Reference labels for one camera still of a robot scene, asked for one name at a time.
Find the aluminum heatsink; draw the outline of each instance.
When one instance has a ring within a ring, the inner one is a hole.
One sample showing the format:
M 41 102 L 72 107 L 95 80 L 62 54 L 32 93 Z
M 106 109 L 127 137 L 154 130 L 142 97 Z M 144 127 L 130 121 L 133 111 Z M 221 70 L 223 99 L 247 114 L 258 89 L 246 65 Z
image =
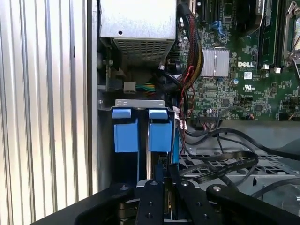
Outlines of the aluminum heatsink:
M 228 77 L 229 75 L 229 50 L 224 48 L 204 49 L 204 66 L 201 76 Z

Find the capacitor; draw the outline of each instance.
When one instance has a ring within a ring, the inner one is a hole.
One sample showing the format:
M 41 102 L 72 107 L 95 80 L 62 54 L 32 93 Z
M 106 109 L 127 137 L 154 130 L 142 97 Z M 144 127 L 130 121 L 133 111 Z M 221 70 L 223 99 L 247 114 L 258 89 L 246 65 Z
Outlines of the capacitor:
M 236 87 L 239 84 L 239 80 L 238 78 L 234 78 L 230 81 L 230 83 L 233 87 Z

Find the power supply vent grille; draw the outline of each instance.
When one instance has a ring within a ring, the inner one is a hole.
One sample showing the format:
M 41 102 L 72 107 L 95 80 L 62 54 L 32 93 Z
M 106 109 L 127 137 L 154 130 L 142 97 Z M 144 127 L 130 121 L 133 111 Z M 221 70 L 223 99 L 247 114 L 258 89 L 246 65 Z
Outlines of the power supply vent grille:
M 169 53 L 173 41 L 114 39 L 129 65 L 158 66 Z

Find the motherboard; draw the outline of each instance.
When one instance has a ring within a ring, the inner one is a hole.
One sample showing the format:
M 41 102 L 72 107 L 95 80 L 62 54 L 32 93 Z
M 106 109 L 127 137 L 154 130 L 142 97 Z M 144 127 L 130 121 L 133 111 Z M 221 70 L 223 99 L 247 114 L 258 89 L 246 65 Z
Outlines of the motherboard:
M 190 9 L 197 21 L 204 54 L 202 74 L 187 93 L 192 118 L 217 117 L 222 110 L 238 105 L 250 111 L 255 120 L 299 121 L 295 116 L 300 105 L 299 77 L 294 67 L 284 65 L 283 38 L 278 35 L 283 33 L 280 24 L 286 17 L 284 10 L 280 15 L 282 4 L 288 8 L 292 2 L 264 1 L 261 26 L 251 34 L 240 35 L 237 20 L 241 9 L 236 0 L 192 1 Z M 169 58 L 179 58 L 184 69 L 189 42 L 186 31 L 180 29 L 181 23 Z M 291 43 L 298 38 L 297 26 L 295 19 L 289 31 Z M 219 65 L 229 66 L 216 67 L 216 60 Z M 224 119 L 248 120 L 240 111 L 228 112 Z

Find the corrugated metal panel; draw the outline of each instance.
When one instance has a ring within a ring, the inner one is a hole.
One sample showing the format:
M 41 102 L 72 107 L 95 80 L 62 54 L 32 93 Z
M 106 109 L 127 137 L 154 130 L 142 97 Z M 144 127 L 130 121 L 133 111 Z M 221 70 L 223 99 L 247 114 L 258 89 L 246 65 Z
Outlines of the corrugated metal panel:
M 86 10 L 0 0 L 0 225 L 88 196 Z

